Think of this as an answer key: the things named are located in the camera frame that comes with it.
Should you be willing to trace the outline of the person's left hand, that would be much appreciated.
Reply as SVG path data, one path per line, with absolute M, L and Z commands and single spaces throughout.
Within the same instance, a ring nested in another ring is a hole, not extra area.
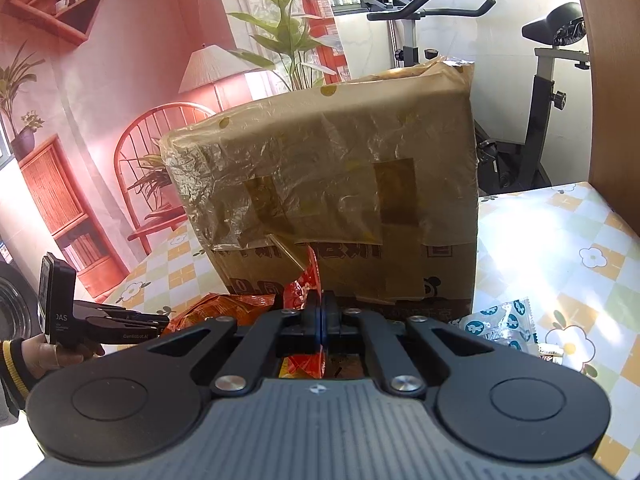
M 100 344 L 88 341 L 67 349 L 59 344 L 49 344 L 46 336 L 26 339 L 22 342 L 22 356 L 29 374 L 33 378 L 43 378 L 51 370 L 60 370 L 75 364 L 91 360 L 96 356 L 104 356 L 105 351 Z

